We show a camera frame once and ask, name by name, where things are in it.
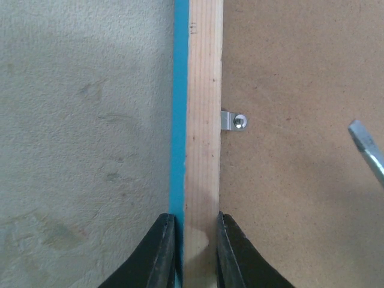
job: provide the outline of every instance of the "silver screw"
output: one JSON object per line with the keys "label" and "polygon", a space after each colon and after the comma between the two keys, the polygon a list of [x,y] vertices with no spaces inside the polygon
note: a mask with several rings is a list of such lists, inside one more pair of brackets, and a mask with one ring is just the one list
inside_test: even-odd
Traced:
{"label": "silver screw", "polygon": [[247,126],[247,117],[245,117],[243,114],[236,115],[233,119],[233,124],[237,129],[245,129]]}

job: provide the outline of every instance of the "screwdriver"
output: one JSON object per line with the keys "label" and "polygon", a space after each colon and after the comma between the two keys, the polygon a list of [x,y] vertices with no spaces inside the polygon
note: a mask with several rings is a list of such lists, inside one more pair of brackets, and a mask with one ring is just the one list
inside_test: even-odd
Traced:
{"label": "screwdriver", "polygon": [[384,188],[384,157],[379,147],[377,147],[372,136],[359,120],[352,121],[348,131],[358,151]]}

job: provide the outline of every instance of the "blue painted edge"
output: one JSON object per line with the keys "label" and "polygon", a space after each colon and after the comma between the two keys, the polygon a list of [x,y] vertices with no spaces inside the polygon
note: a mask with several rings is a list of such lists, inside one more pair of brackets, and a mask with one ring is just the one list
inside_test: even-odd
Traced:
{"label": "blue painted edge", "polygon": [[176,216],[176,273],[182,285],[187,136],[189,0],[175,0],[169,212]]}

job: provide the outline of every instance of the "metal clip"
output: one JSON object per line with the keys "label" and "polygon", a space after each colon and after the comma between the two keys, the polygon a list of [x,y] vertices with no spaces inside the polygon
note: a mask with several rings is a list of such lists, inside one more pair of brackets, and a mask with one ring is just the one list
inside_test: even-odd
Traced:
{"label": "metal clip", "polygon": [[240,113],[221,111],[221,129],[242,131],[247,127],[247,117]]}

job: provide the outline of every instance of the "brown board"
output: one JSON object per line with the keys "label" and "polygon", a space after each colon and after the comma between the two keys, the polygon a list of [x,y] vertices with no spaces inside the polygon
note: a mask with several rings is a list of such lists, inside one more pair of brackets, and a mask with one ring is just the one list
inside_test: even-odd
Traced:
{"label": "brown board", "polygon": [[347,127],[384,149],[382,1],[224,2],[220,209],[296,287],[383,287],[384,190]]}

